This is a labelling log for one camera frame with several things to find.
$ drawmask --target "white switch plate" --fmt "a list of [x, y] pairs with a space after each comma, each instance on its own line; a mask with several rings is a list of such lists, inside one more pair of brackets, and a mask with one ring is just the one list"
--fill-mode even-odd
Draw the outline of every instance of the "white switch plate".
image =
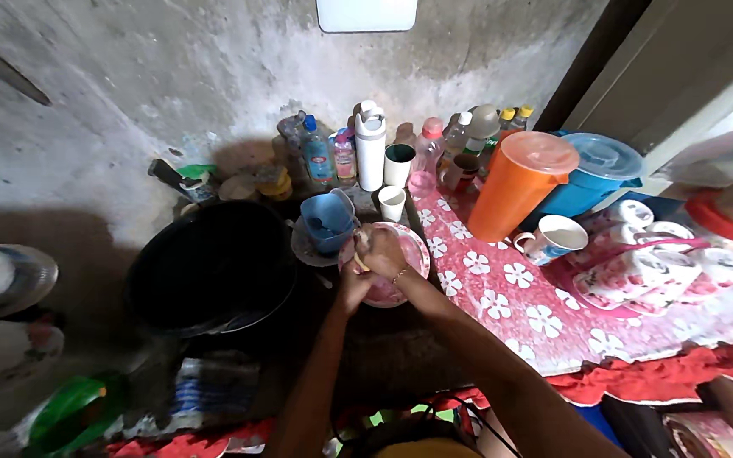
[[316, 0], [316, 6], [328, 33], [409, 30], [417, 14], [417, 0]]

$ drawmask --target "green plastic item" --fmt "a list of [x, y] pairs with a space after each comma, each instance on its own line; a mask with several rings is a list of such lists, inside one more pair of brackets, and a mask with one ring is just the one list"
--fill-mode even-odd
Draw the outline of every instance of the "green plastic item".
[[194, 164], [194, 165], [186, 165], [185, 167], [180, 167], [177, 169], [177, 173], [182, 175], [183, 177], [187, 179], [193, 179], [198, 180], [201, 179], [203, 176], [203, 173], [214, 173], [217, 171], [217, 166], [214, 164], [208, 164], [208, 165], [202, 165], [202, 164]]
[[129, 404], [126, 376], [76, 376], [61, 386], [30, 427], [26, 458], [69, 456], [104, 435]]

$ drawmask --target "orange pitcher lid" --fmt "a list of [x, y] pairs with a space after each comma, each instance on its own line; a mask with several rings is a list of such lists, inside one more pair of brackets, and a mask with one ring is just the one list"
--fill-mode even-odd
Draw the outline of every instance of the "orange pitcher lid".
[[539, 173], [567, 174], [578, 167], [578, 151], [565, 140], [526, 130], [508, 135], [499, 149], [514, 164]]

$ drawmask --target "gold bracelet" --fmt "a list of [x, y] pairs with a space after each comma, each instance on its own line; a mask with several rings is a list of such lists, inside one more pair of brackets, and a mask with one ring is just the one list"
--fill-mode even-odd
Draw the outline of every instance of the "gold bracelet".
[[404, 272], [411, 269], [412, 266], [409, 264], [406, 264], [406, 267], [403, 267], [400, 272], [397, 273], [394, 279], [392, 279], [392, 285], [395, 285], [395, 282], [397, 282], [397, 279], [401, 278], [401, 276], [404, 274]]

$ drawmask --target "hand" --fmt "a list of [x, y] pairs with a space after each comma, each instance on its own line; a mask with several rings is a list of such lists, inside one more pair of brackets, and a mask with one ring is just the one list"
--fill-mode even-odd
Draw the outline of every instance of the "hand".
[[408, 264], [403, 257], [397, 234], [385, 227], [364, 224], [356, 234], [358, 257], [372, 271], [386, 279], [394, 279]]
[[350, 259], [341, 268], [341, 286], [338, 288], [336, 306], [343, 307], [347, 317], [355, 315], [361, 300], [367, 295], [372, 282], [375, 280], [374, 272], [364, 272], [354, 259]]

